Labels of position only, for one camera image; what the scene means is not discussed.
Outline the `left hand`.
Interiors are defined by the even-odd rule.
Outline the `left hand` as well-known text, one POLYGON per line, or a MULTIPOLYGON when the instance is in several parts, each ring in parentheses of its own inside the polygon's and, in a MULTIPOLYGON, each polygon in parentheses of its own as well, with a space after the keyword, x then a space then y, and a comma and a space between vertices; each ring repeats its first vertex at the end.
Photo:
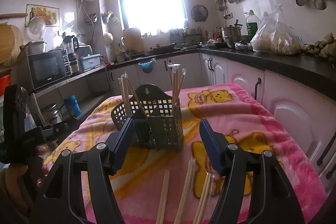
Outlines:
POLYGON ((1 223, 28 223, 33 207, 29 190, 40 188, 49 173, 46 165, 41 166, 40 177, 30 178, 29 167, 11 164, 1 169, 1 223))

